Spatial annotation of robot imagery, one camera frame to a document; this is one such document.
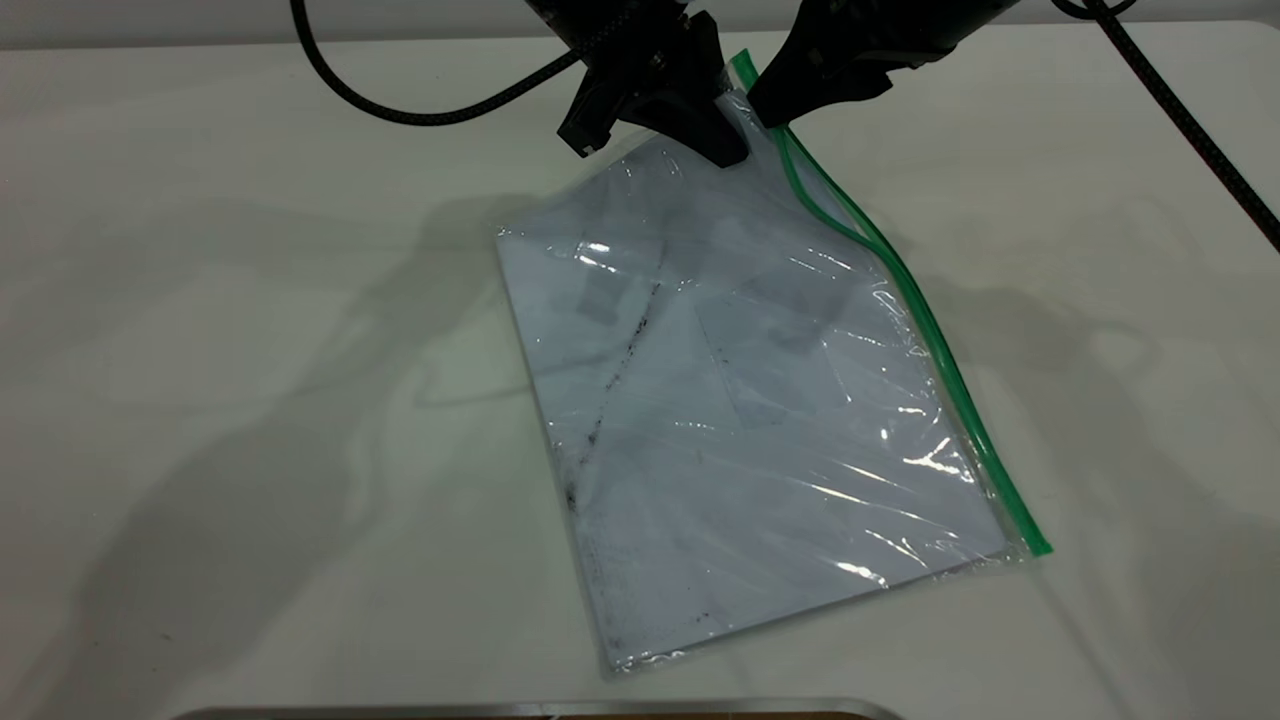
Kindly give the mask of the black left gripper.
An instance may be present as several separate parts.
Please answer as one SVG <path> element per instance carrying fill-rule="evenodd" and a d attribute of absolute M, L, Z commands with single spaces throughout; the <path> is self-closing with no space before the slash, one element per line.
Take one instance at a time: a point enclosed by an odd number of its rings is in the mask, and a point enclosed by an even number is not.
<path fill-rule="evenodd" d="M 557 135 L 580 158 L 611 141 L 627 91 L 630 122 L 692 150 L 718 168 L 745 161 L 750 150 L 721 109 L 728 91 L 716 20 L 687 1 L 526 1 L 557 37 L 564 55 L 527 77 L 545 82 L 575 63 L 588 68 Z"/>

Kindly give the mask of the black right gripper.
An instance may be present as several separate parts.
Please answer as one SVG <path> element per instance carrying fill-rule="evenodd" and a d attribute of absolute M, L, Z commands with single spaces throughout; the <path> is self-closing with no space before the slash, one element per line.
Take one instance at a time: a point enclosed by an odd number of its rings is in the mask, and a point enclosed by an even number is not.
<path fill-rule="evenodd" d="M 804 1 L 787 42 L 748 91 L 774 128 L 820 108 L 863 102 L 893 87 L 897 67 L 950 54 L 1015 1 Z"/>

